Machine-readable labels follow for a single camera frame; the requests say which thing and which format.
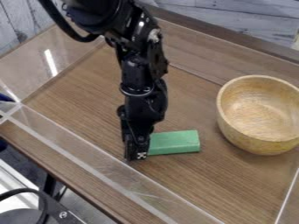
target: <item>green sponge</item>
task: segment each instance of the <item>green sponge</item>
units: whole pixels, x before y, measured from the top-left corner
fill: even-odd
[[[151,135],[150,156],[201,151],[198,130],[186,130]]]

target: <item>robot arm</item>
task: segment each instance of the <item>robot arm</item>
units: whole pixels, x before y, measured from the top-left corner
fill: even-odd
[[[59,13],[52,0],[39,0],[66,33],[80,42],[100,35],[116,49],[122,67],[120,91],[126,103],[118,109],[126,159],[146,159],[155,124],[164,119],[168,106],[168,73],[163,35],[155,18],[134,0],[62,0],[72,22],[87,33],[82,37]]]

